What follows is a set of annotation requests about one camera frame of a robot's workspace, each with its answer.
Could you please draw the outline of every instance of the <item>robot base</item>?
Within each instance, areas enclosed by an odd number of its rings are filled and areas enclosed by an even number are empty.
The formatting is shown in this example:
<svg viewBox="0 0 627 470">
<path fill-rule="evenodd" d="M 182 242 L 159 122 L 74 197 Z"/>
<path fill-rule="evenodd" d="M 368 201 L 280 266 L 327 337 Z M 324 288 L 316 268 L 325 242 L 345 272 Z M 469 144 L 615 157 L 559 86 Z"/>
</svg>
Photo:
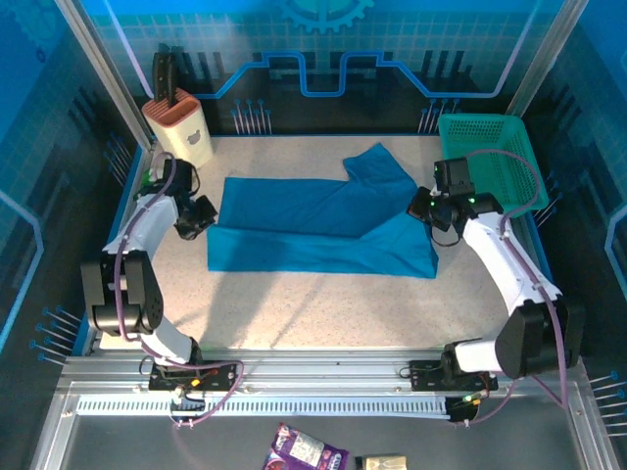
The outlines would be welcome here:
<svg viewBox="0 0 627 470">
<path fill-rule="evenodd" d="M 196 365 L 215 363 L 204 360 Z M 171 392 L 177 387 L 193 392 L 228 392 L 237 378 L 236 365 L 223 365 L 206 370 L 181 369 L 174 365 L 153 364 L 148 390 L 153 392 Z"/>
<path fill-rule="evenodd" d="M 481 392 L 499 388 L 497 378 L 486 372 L 463 374 L 452 379 L 440 360 L 413 360 L 410 362 L 411 390 L 413 392 Z"/>
</svg>

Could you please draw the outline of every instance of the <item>blue towel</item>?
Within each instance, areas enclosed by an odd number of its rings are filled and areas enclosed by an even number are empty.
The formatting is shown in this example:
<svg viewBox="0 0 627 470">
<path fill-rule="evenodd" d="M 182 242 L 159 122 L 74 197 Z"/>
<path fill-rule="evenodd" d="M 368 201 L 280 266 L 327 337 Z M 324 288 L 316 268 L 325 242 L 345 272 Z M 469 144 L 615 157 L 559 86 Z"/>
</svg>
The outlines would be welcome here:
<svg viewBox="0 0 627 470">
<path fill-rule="evenodd" d="M 344 168 L 348 181 L 226 178 L 209 269 L 434 278 L 427 227 L 406 214 L 413 180 L 381 144 Z"/>
</svg>

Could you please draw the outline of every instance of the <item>gear logo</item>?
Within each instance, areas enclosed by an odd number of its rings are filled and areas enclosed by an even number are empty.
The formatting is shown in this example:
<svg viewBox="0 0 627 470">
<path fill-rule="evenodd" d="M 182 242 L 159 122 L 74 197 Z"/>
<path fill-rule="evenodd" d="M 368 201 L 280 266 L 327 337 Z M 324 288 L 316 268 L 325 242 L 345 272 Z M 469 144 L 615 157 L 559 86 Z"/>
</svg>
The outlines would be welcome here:
<svg viewBox="0 0 627 470">
<path fill-rule="evenodd" d="M 276 0 L 284 19 L 294 26 L 304 26 L 324 34 L 327 30 L 339 32 L 340 26 L 353 26 L 354 19 L 362 19 L 363 11 L 374 6 L 374 0 Z"/>
</svg>

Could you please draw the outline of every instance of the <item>gray floor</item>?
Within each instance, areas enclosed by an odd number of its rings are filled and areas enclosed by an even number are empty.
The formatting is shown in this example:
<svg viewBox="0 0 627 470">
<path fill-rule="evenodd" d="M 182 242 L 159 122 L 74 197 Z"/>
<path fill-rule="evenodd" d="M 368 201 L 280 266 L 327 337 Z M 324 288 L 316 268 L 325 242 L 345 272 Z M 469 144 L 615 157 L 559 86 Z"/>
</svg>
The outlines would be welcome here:
<svg viewBox="0 0 627 470">
<path fill-rule="evenodd" d="M 166 418 L 79 417 L 67 470 L 261 469 L 279 417 L 215 418 L 176 430 Z M 351 453 L 406 455 L 418 469 L 576 469 L 581 464 L 566 415 L 548 402 L 513 399 L 476 428 L 406 418 L 286 417 L 283 420 Z"/>
</svg>

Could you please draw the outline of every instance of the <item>white speckled tabletop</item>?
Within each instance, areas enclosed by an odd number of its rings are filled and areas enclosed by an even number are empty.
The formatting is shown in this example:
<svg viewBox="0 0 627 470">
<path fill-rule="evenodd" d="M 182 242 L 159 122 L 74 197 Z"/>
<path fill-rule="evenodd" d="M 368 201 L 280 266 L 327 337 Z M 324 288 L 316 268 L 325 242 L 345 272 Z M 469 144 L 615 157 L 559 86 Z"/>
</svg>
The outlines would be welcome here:
<svg viewBox="0 0 627 470">
<path fill-rule="evenodd" d="M 225 176 L 347 179 L 342 160 L 377 142 L 416 184 L 431 187 L 433 162 L 442 158 L 438 137 L 223 137 L 199 170 L 199 194 L 219 208 Z M 505 303 L 478 256 L 464 243 L 436 250 L 435 280 L 218 273 L 207 269 L 206 236 L 185 242 L 172 228 L 153 267 L 166 316 L 203 348 L 431 348 L 501 329 Z M 100 346 L 126 348 L 107 335 Z"/>
</svg>

